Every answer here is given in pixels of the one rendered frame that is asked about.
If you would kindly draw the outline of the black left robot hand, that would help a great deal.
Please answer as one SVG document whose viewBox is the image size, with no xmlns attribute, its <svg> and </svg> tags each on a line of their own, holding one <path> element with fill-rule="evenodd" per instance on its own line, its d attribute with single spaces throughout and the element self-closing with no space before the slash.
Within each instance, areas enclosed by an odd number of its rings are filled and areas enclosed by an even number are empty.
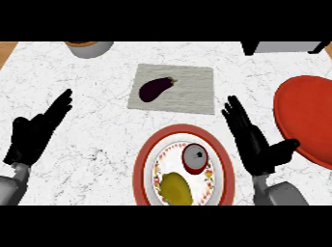
<svg viewBox="0 0 332 247">
<path fill-rule="evenodd" d="M 48 110 L 30 120 L 24 117 L 14 118 L 11 145 L 2 159 L 5 164 L 11 165 L 17 162 L 30 166 L 37 161 L 55 128 L 71 108 L 70 95 L 71 90 L 65 89 L 54 100 Z"/>
</svg>

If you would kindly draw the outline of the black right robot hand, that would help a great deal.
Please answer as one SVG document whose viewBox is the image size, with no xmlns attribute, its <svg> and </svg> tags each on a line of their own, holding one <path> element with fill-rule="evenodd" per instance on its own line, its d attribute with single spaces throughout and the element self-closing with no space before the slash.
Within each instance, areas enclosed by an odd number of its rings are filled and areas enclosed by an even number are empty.
<svg viewBox="0 0 332 247">
<path fill-rule="evenodd" d="M 222 115 L 247 173 L 254 177 L 272 174 L 274 167 L 290 162 L 300 142 L 296 139 L 284 139 L 274 145 L 268 143 L 260 129 L 248 120 L 235 96 L 228 96 Z"/>
</svg>

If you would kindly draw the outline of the red rimmed white plate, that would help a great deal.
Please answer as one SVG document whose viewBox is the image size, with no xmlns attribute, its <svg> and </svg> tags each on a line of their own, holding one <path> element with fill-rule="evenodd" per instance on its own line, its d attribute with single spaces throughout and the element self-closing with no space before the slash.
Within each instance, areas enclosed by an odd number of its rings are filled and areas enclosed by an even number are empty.
<svg viewBox="0 0 332 247">
<path fill-rule="evenodd" d="M 184 165 L 169 160 L 191 142 L 198 143 L 207 151 L 210 179 L 206 174 L 191 175 Z M 191 124 L 172 124 L 158 129 L 147 138 L 139 149 L 133 164 L 132 188 L 135 202 L 139 206 L 164 205 L 154 190 L 153 171 L 158 167 L 157 174 L 166 171 L 178 172 L 194 191 L 191 196 L 197 206 L 229 205 L 234 197 L 234 173 L 228 154 L 214 136 L 200 127 Z"/>
</svg>

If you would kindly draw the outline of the red can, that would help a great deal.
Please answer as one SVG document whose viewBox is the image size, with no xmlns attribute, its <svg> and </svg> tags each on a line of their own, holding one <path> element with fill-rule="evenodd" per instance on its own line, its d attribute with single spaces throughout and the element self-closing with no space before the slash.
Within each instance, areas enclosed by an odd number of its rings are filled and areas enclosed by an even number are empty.
<svg viewBox="0 0 332 247">
<path fill-rule="evenodd" d="M 207 165 L 207 152 L 204 148 L 189 143 L 182 150 L 182 164 L 191 175 L 198 175 Z"/>
</svg>

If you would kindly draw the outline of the red bowl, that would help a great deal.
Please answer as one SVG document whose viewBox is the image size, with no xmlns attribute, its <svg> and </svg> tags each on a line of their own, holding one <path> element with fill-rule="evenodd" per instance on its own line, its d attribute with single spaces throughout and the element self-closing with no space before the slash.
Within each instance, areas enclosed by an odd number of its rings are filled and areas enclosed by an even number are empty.
<svg viewBox="0 0 332 247">
<path fill-rule="evenodd" d="M 272 115 L 284 139 L 297 139 L 299 155 L 332 170 L 332 80 L 290 77 L 272 97 Z"/>
</svg>

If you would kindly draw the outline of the grey placemat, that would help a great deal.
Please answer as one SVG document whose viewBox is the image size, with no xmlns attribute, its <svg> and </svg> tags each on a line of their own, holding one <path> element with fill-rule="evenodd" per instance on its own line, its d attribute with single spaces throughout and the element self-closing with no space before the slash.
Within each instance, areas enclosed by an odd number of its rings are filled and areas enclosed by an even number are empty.
<svg viewBox="0 0 332 247">
<path fill-rule="evenodd" d="M 169 77 L 169 88 L 161 91 L 151 102 L 142 102 L 139 88 L 153 79 Z M 138 64 L 127 108 L 179 112 L 189 114 L 214 114 L 213 70 L 206 67 Z"/>
</svg>

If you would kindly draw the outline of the yellow green vegetable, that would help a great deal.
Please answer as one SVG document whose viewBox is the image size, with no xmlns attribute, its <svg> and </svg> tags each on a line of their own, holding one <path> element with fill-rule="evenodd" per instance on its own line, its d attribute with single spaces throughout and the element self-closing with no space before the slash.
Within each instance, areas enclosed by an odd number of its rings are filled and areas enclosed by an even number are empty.
<svg viewBox="0 0 332 247">
<path fill-rule="evenodd" d="M 192 203 L 189 188 L 184 177 L 172 172 L 161 176 L 160 195 L 170 206 L 189 206 Z"/>
</svg>

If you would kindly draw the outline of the purple eggplant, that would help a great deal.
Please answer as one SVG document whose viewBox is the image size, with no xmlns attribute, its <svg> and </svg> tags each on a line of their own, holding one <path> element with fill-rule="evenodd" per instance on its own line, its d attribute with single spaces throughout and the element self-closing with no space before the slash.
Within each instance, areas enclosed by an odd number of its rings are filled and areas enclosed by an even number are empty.
<svg viewBox="0 0 332 247">
<path fill-rule="evenodd" d="M 176 79 L 163 77 L 147 81 L 139 88 L 139 99 L 151 102 L 158 95 L 173 86 Z"/>
</svg>

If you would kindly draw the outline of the grey pot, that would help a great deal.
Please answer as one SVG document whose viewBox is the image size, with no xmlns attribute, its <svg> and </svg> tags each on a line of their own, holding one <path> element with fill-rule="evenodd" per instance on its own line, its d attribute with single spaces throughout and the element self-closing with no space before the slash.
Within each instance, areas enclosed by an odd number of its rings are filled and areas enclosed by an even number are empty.
<svg viewBox="0 0 332 247">
<path fill-rule="evenodd" d="M 110 49 L 111 41 L 67 41 L 65 46 L 71 54 L 82 59 L 99 57 Z"/>
</svg>

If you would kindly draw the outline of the grey appliance with black frame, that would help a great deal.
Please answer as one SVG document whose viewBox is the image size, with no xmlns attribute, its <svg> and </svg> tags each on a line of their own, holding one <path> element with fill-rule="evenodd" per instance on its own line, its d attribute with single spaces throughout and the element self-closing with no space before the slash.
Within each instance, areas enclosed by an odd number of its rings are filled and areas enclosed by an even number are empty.
<svg viewBox="0 0 332 247">
<path fill-rule="evenodd" d="M 307 52 L 316 54 L 328 45 L 328 41 L 243 41 L 241 49 L 245 56 L 254 53 Z"/>
</svg>

